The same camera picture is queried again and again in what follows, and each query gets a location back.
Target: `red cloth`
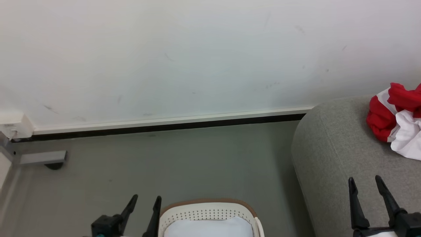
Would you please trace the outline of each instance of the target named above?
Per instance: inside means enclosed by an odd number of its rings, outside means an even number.
[[[408,110],[414,113],[414,118],[421,118],[421,84],[417,89],[407,91],[403,85],[391,83],[387,92],[389,95],[383,91],[371,98],[366,119],[376,138],[383,142],[394,139],[392,133],[397,125],[396,112]]]

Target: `gray sofa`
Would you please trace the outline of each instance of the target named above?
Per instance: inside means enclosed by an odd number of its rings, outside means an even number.
[[[404,158],[373,136],[365,123],[367,97],[321,104],[300,121],[292,144],[293,163],[317,237],[352,236],[348,178],[354,177],[372,227],[389,220],[375,175],[398,204],[421,211],[421,161]]]

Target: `white wall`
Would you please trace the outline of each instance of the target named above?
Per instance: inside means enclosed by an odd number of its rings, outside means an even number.
[[[421,82],[419,0],[0,0],[0,111],[38,128]]]

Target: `laundry basket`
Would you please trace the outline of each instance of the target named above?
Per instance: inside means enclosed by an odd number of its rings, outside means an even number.
[[[254,210],[247,203],[235,199],[196,199],[178,202],[161,211],[158,237],[176,220],[222,221],[238,216],[246,220],[253,229],[254,237],[264,237],[263,227]]]

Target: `red and white cloth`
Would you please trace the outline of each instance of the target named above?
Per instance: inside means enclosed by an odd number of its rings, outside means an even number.
[[[371,98],[367,124],[380,141],[404,157],[421,160],[421,84],[407,91],[390,87]]]

